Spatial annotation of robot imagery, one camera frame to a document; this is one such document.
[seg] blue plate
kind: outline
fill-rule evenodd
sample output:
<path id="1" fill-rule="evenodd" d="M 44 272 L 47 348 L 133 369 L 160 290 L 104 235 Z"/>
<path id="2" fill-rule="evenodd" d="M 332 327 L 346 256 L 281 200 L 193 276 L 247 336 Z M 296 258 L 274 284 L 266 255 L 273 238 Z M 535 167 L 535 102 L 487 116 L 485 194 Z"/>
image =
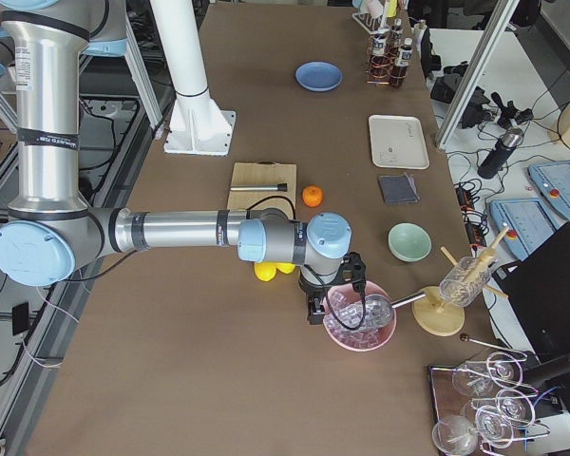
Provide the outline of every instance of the blue plate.
<path id="1" fill-rule="evenodd" d="M 342 71 L 327 62 L 309 62 L 295 71 L 295 78 L 304 88 L 313 92 L 326 92 L 340 85 Z"/>

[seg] metal base plate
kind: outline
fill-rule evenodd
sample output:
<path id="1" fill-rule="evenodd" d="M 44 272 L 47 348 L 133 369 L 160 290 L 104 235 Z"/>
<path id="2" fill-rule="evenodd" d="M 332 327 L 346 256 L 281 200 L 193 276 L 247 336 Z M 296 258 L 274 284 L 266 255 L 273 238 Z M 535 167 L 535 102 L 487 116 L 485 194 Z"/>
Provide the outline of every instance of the metal base plate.
<path id="1" fill-rule="evenodd" d="M 235 128 L 237 114 L 235 111 L 221 111 L 224 119 Z M 171 131 L 164 144 L 168 154 L 213 155 L 223 157 L 228 155 L 232 134 L 219 134 L 206 141 L 193 141 L 190 131 Z"/>

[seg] brown table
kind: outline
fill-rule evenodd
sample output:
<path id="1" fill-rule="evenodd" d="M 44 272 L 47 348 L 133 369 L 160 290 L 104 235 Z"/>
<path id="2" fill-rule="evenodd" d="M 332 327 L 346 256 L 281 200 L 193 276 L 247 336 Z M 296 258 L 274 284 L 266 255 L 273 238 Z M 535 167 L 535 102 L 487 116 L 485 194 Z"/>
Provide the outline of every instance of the brown table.
<path id="1" fill-rule="evenodd" d="M 320 211 L 351 224 L 351 248 L 368 278 L 393 297 L 436 284 L 449 270 L 439 253 L 468 245 L 447 159 L 417 59 L 402 88 L 365 84 L 367 35 L 351 9 L 219 3 L 201 30 L 212 96 L 237 111 L 226 158 L 172 156 L 156 142 L 136 184 L 133 210 L 209 210 L 226 205 L 234 162 L 296 163 L 298 188 L 326 191 Z M 295 69 L 338 65 L 342 85 L 312 93 Z M 368 117 L 422 122 L 430 168 L 413 171 L 421 201 L 387 206 L 377 184 L 397 170 L 371 163 Z M 302 205 L 298 217 L 319 211 Z M 422 225 L 424 260 L 389 251 L 394 224 Z M 467 309 L 465 330 L 490 338 L 485 306 Z M 475 352 L 398 312 L 386 347 L 345 351 L 306 323 L 295 275 L 264 283 L 227 248 L 156 249 L 98 281 L 28 455 L 426 455 L 436 449 L 426 366 Z"/>

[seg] electronic device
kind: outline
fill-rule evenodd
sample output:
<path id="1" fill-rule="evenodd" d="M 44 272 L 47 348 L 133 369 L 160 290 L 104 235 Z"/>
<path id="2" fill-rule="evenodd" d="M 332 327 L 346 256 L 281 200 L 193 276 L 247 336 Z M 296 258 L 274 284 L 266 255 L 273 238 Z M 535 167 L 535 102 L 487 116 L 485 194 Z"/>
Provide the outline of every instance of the electronic device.
<path id="1" fill-rule="evenodd" d="M 11 311 L 12 335 L 19 335 L 29 330 L 29 304 L 16 305 Z"/>
<path id="2" fill-rule="evenodd" d="M 503 279 L 503 291 L 541 362 L 570 353 L 570 222 Z M 570 373 L 551 383 L 570 412 Z"/>
<path id="3" fill-rule="evenodd" d="M 499 228 L 511 228 L 504 237 L 504 243 L 513 256 L 520 260 L 526 259 L 559 226 L 539 198 L 491 201 L 490 215 Z"/>
<path id="4" fill-rule="evenodd" d="M 483 179 L 492 179 L 522 142 L 523 130 L 521 128 L 515 126 L 507 129 L 477 168 L 477 174 Z"/>
<path id="5" fill-rule="evenodd" d="M 501 110 L 501 117 L 499 117 L 497 124 L 502 128 L 510 128 L 512 126 L 511 121 L 515 121 L 519 125 L 534 119 L 532 109 L 527 108 L 520 111 L 510 100 L 504 105 L 503 99 L 497 92 L 492 92 L 491 97 L 492 101 Z"/>
<path id="6" fill-rule="evenodd" d="M 450 73 L 440 76 L 435 80 L 433 89 L 430 91 L 431 100 L 442 103 L 451 103 L 454 94 L 460 85 L 463 77 L 459 72 L 451 70 Z M 492 119 L 492 113 L 484 109 L 483 105 L 489 103 L 489 99 L 484 95 L 485 91 L 480 87 L 475 87 L 475 91 L 468 102 L 461 118 L 462 127 L 470 128 L 482 122 Z"/>
<path id="7" fill-rule="evenodd" d="M 570 220 L 570 161 L 531 164 L 528 174 L 549 204 Z"/>

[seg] wooden cutting board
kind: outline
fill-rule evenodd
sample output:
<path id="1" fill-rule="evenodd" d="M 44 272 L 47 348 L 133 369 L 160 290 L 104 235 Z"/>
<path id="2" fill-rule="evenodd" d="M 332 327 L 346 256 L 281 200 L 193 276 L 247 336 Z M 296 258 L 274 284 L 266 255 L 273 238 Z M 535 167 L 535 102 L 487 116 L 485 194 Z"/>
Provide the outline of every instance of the wooden cutting board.
<path id="1" fill-rule="evenodd" d="M 233 192 L 228 195 L 228 209 L 247 209 L 263 198 L 281 196 L 289 198 L 295 207 L 295 164 L 279 163 L 235 163 L 230 185 L 272 185 L 287 183 L 286 192 Z M 290 218 L 293 217 L 289 203 L 284 199 L 268 199 L 254 209 L 276 207 Z"/>

